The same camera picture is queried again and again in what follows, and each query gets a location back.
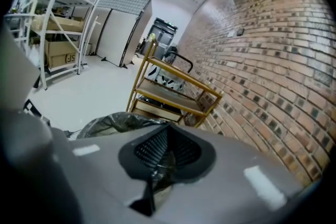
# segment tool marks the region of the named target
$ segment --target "white sticker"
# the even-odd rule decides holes
[[[285,195],[271,182],[271,180],[254,166],[244,170],[244,175],[271,211],[276,211],[287,202]]]
[[[90,145],[90,146],[75,148],[72,152],[76,156],[83,156],[83,155],[87,155],[87,154],[90,154],[90,153],[93,153],[99,150],[100,148],[98,145]]]

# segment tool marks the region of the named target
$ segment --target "cardboard box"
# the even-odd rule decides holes
[[[36,16],[32,21],[32,30],[33,31],[41,31],[43,25],[44,15]],[[61,25],[64,31],[71,32],[83,32],[84,29],[84,21],[83,20],[74,20],[74,19],[66,19],[61,17],[56,17],[57,22]],[[47,30],[60,30],[57,24],[50,18]]]
[[[45,41],[45,53],[49,68],[75,63],[77,59],[77,51],[68,41]]]

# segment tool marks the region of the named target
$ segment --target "wooden cart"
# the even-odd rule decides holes
[[[191,77],[189,74],[182,72],[180,69],[154,58],[153,55],[157,48],[155,34],[151,34],[149,39],[151,44],[140,65],[139,72],[133,84],[132,92],[128,100],[126,111],[146,115],[151,118],[162,118],[180,124],[184,124],[184,119],[188,115],[192,114],[197,118],[194,126],[198,127],[211,113],[216,104],[222,98],[222,95],[199,80]],[[202,89],[202,93],[197,97],[197,99],[194,99],[181,92],[175,91],[153,80],[145,78],[145,73],[150,63],[180,77],[187,82],[190,82],[194,86]],[[199,101],[204,94],[210,94],[214,99],[213,103],[206,111],[203,111],[199,105]],[[180,112],[172,111],[153,103],[145,102],[139,99],[140,95],[172,106],[181,111],[184,111],[185,113],[182,114]]]

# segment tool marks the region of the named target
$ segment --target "brick wall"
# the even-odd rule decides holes
[[[274,156],[305,185],[318,179],[336,141],[332,18],[326,0],[207,0],[179,44],[191,74],[224,93],[201,128]]]

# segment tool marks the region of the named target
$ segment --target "cart handle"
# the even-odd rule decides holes
[[[168,53],[165,55],[165,57],[167,58],[167,56],[168,56],[169,54],[174,54],[174,55],[176,55],[176,56],[182,58],[183,60],[187,61],[188,63],[190,63],[190,68],[189,68],[189,70],[187,71],[187,73],[189,73],[189,72],[193,69],[193,67],[194,67],[193,63],[192,63],[190,60],[188,60],[187,58],[185,58],[184,56],[179,55],[179,54],[177,54],[177,53],[171,51],[171,52],[168,52]]]

